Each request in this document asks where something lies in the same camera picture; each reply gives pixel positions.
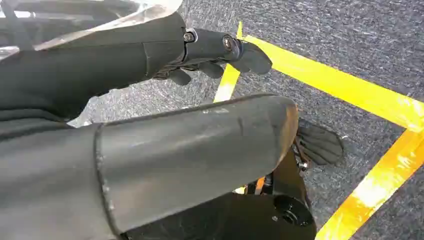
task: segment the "black sleeve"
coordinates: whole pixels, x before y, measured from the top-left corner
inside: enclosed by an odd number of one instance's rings
[[[1,60],[0,120],[16,119],[16,111],[19,118],[78,117],[91,97],[150,79],[184,56],[184,27],[173,14]],[[34,116],[35,110],[47,114]]]

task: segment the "metal bolt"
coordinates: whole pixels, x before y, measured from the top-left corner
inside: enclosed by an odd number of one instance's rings
[[[306,171],[309,167],[307,162],[300,162],[298,166],[302,171]]]
[[[192,43],[196,40],[195,35],[191,32],[184,33],[184,42]]]
[[[225,36],[223,38],[223,43],[224,43],[224,47],[228,50],[231,51],[233,49],[233,45],[232,45],[232,38],[230,36]]]

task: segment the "yellow floor marking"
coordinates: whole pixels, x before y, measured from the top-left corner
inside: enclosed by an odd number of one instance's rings
[[[272,60],[272,68],[416,133],[424,130],[424,103],[330,66],[284,50],[253,36]]]
[[[424,163],[424,132],[406,130],[347,197],[315,240],[348,240]]]
[[[237,37],[259,46],[272,68],[389,120],[407,130],[318,232],[317,240],[349,239],[424,163],[424,103],[253,36]],[[215,100],[230,98],[240,73],[225,69]]]

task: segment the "gray carpet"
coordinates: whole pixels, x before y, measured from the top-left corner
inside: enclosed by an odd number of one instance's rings
[[[243,21],[245,34],[424,101],[424,1],[185,0],[180,13],[188,26],[234,34]],[[186,87],[148,81],[93,98],[75,124],[211,102],[219,80],[193,77]],[[276,71],[242,75],[233,96],[258,92],[294,99],[303,118],[344,136],[344,162],[305,174],[319,228],[404,130]],[[422,167],[352,239],[424,239],[423,183]]]

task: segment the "clear plastic sheet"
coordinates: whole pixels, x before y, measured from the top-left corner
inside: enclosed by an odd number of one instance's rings
[[[182,0],[0,0],[0,60],[173,14]]]

